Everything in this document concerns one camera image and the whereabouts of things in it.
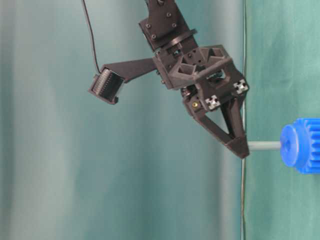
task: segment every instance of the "blue plastic gear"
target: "blue plastic gear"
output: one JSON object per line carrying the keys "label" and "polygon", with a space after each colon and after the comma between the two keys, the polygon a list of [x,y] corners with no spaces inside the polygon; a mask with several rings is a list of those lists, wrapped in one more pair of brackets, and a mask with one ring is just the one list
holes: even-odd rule
{"label": "blue plastic gear", "polygon": [[298,118],[281,133],[281,156],[302,174],[320,174],[320,118]]}

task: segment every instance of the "fabric backdrop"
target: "fabric backdrop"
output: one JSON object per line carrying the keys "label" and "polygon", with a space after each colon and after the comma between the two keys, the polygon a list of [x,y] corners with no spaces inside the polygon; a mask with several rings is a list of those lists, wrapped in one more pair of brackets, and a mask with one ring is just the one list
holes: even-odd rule
{"label": "fabric backdrop", "polygon": [[[242,69],[241,0],[177,0],[200,46]],[[100,64],[151,57],[144,0],[87,1]],[[196,124],[155,73],[111,106],[80,0],[0,1],[0,238],[240,238],[241,161]]]}
{"label": "fabric backdrop", "polygon": [[[319,13],[318,0],[246,0],[250,140],[278,141],[296,118],[320,117]],[[320,176],[285,166],[278,151],[246,163],[246,239],[319,239]]]}

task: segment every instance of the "black cable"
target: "black cable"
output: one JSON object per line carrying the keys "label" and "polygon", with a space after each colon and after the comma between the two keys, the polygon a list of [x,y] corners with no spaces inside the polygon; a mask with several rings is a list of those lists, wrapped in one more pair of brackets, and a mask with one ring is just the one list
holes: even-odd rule
{"label": "black cable", "polygon": [[98,65],[98,60],[97,60],[97,53],[96,53],[96,45],[95,45],[94,32],[93,32],[92,27],[91,27],[91,22],[90,22],[90,19],[89,19],[89,14],[88,14],[86,2],[85,2],[85,0],[81,0],[81,2],[82,2],[82,7],[83,7],[84,15],[85,15],[86,24],[88,25],[88,28],[89,28],[90,40],[91,40],[91,50],[92,50],[92,55],[93,55],[93,61],[94,61],[95,69],[96,69],[96,71],[97,71],[99,74],[101,74],[101,71],[100,71],[99,65]]}

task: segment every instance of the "metal pole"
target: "metal pole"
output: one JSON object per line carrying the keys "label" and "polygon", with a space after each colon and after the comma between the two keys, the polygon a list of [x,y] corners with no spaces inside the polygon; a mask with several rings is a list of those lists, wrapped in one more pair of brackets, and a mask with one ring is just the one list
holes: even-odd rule
{"label": "metal pole", "polygon": [[268,150],[280,150],[281,143],[279,141],[249,141],[250,151],[268,151]]}

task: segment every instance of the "robotic arm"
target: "robotic arm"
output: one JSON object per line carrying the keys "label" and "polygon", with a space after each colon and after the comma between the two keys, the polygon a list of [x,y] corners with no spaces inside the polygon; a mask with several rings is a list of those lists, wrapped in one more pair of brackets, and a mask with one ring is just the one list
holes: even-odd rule
{"label": "robotic arm", "polygon": [[[249,155],[241,107],[249,86],[222,45],[199,47],[174,0],[146,0],[148,18],[139,26],[153,58],[105,64],[89,92],[109,104],[118,102],[123,84],[157,70],[168,89],[180,90],[187,112],[240,158]],[[221,109],[228,132],[206,113]]]}

